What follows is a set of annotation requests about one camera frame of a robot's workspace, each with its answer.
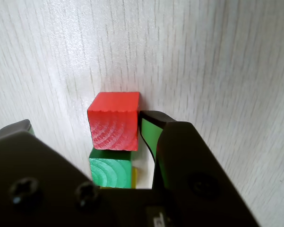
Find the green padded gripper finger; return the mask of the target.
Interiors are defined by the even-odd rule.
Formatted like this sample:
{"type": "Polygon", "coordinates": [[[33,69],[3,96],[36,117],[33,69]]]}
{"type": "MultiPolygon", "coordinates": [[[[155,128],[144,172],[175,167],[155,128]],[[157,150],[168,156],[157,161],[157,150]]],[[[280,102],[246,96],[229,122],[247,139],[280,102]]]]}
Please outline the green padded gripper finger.
{"type": "Polygon", "coordinates": [[[192,123],[141,111],[139,127],[155,161],[153,187],[166,193],[166,212],[174,226],[258,225],[192,123]]]}

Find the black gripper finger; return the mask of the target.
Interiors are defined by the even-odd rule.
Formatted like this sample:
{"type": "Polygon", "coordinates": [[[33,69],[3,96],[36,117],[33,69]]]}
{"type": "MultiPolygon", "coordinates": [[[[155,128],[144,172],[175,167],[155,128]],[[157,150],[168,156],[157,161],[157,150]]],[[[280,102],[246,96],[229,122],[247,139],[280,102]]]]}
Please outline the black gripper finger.
{"type": "Polygon", "coordinates": [[[32,135],[24,120],[0,130],[0,227],[89,227],[77,187],[87,177],[32,135]]]}

